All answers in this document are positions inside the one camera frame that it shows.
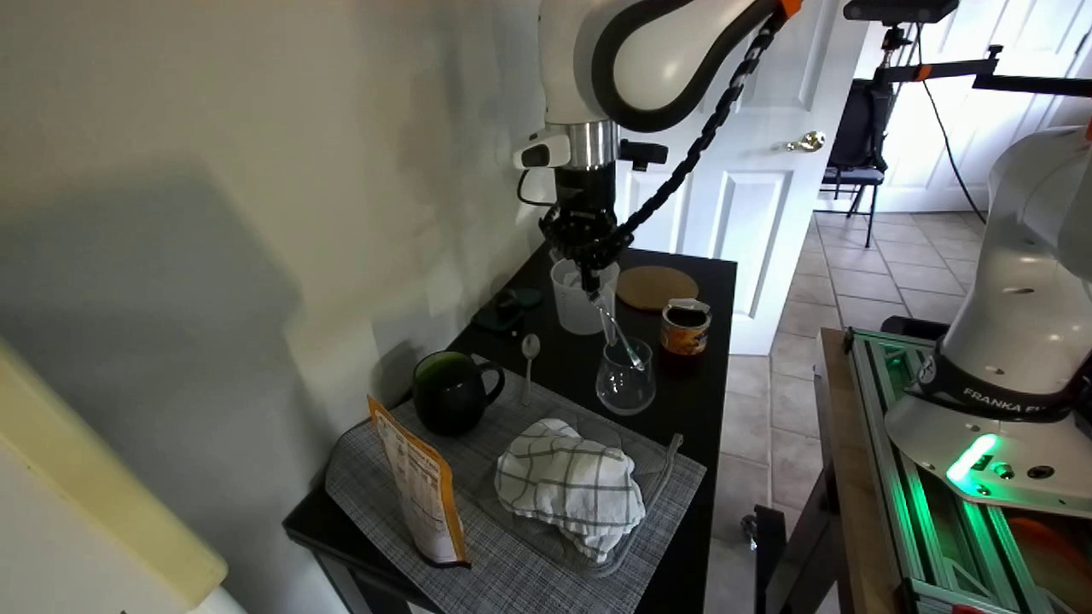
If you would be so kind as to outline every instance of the tiled floor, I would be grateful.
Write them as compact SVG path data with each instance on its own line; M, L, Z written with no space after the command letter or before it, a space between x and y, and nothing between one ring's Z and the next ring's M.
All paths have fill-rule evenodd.
M892 314L951 321L973 283L983 225L973 216L815 212L776 352L731 359L708 609L756 609L756 560L740 518L776 503L795 526L818 473L815 332L882 328Z

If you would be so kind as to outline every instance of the chair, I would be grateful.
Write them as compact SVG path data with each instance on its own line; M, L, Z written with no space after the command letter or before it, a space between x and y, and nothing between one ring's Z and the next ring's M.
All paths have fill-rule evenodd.
M892 108L894 108L892 80L852 77L850 100L839 120L839 132L823 173L823 183L834 183L838 199L844 183L858 183L847 218L858 216L859 194L867 186L874 191L867 207L867 234L864 234L867 248L874 241L874 216L879 216L879 199L886 173L885 132L886 132Z

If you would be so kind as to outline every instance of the cup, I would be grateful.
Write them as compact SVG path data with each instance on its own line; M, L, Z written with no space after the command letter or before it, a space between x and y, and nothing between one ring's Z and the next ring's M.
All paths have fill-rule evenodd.
M570 334L600 334L600 310L613 314L617 261L595 270L595 275L600 279L598 299L582 285L582 267L575 259L557 259L551 267L557 321Z
M637 339L603 343L595 397L617 416L644 414L654 401L651 349Z
M659 343L668 353L700 353L708 352L709 340L709 302L695 299L695 296L673 296L662 307L662 325L659 325Z
M433 352L412 369L412 406L428 428L460 435L478 425L490 401L507 390L507 369L474 361L459 352Z

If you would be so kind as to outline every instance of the white cloth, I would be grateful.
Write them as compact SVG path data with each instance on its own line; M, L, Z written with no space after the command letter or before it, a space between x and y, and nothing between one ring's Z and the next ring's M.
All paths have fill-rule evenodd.
M635 460L582 440L565 419L538 419L497 457L495 491L511 515L557 526L595 563L644 518Z

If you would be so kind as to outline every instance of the small table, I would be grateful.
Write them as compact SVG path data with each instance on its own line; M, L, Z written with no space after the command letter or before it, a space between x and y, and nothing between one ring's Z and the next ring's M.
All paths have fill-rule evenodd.
M538 248L507 285L542 289L542 307L527 318L527 332L542 339L542 353L535 359L535 381L611 416L613 423L637 428L659 444L682 432L682 455L708 465L708 481L695 491L668 551L662 557L637 609L702 609L708 597L708 560L709 560L709 526L712 526L712 491L717 491L717 457L720 457L720 419L725 419L725 379L731 349L731 310L734 310L734 261L662 256L662 253L624 253L624 267L673 267L695 279L700 296L709 302L712 328L709 349L700 359L673 359L654 352L659 391L651 408L637 416L611 416L595 399L595 372L600 366L600 334L577 339L561 332L553 292L551 292L551 253ZM659 349L659 314L637 314L617 302L617 325ZM502 339L480 328L463 328L454 352L484 353L510 372L521 372L520 339ZM405 601L431 607L431 601L405 578L326 494L318 485L282 523L286 531L311 547L318 563L329 568L333 583L352 609L368 601L375 609L405 609Z

